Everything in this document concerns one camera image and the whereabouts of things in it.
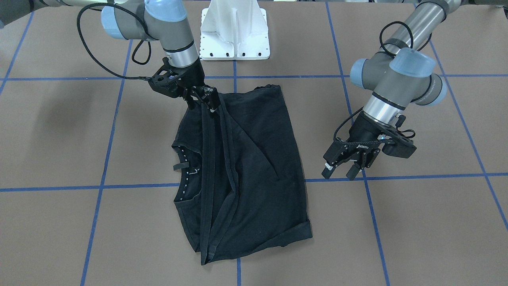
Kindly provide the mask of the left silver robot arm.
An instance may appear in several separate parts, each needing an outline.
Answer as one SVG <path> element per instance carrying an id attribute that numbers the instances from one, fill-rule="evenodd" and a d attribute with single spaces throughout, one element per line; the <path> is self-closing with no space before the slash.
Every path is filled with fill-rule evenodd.
<path id="1" fill-rule="evenodd" d="M 419 0 L 405 21 L 391 22 L 400 25 L 392 36 L 385 40 L 383 33 L 379 33 L 380 48 L 372 58 L 354 62 L 350 81 L 372 94 L 363 107 L 349 116 L 353 124 L 348 139 L 341 139 L 334 132 L 332 144 L 323 155 L 324 179 L 330 179 L 339 165 L 352 162 L 346 177 L 354 180 L 359 172 L 372 166 L 380 152 L 409 158 L 417 150 L 412 140 L 416 133 L 408 135 L 408 130 L 400 130 L 406 107 L 410 103 L 436 105 L 448 93 L 446 76 L 434 73 L 439 62 L 421 50 L 448 15 L 468 5 L 491 6 L 507 12 L 506 0 Z"/>

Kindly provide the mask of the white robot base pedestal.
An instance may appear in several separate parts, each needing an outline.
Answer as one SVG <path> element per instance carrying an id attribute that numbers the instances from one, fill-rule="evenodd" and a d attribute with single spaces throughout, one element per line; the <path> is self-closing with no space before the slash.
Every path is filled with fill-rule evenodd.
<path id="1" fill-rule="evenodd" d="M 267 12 L 256 0 L 212 0 L 201 11 L 202 60 L 270 58 Z"/>

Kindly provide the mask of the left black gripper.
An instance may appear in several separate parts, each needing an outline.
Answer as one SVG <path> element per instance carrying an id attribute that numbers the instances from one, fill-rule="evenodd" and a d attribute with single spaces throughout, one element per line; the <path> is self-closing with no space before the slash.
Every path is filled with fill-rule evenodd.
<path id="1" fill-rule="evenodd" d="M 360 112 L 349 130 L 349 138 L 346 142 L 334 141 L 323 155 L 325 168 L 321 175 L 330 179 L 336 167 L 348 161 L 354 161 L 346 174 L 353 181 L 358 173 L 370 168 L 376 157 L 381 152 L 379 146 L 387 143 L 386 136 L 379 128 L 381 125 L 372 120 L 365 112 Z"/>

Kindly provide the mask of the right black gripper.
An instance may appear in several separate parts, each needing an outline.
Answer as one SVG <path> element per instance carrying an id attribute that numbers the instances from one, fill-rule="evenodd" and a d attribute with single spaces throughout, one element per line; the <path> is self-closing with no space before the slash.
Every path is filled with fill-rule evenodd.
<path id="1" fill-rule="evenodd" d="M 179 96 L 183 96 L 189 110 L 196 106 L 198 96 L 202 103 L 214 114 L 221 105 L 216 87 L 204 87 L 205 74 L 201 62 L 194 62 L 187 67 L 179 68 Z"/>

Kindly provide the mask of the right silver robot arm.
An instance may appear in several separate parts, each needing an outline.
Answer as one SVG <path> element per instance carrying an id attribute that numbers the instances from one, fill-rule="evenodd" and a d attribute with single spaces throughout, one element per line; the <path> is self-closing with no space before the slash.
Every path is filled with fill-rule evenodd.
<path id="1" fill-rule="evenodd" d="M 209 112 L 215 112 L 220 100 L 218 91 L 205 84 L 205 74 L 189 26 L 187 12 L 181 0 L 44 0 L 51 7 L 81 7 L 77 16 L 77 30 L 89 56 L 92 54 L 81 31 L 81 17 L 87 10 L 101 8 L 100 20 L 106 33 L 116 39 L 160 42 L 165 57 L 163 65 L 153 76 L 137 76 L 151 89 L 171 98 L 183 98 L 193 109 L 195 99 Z"/>

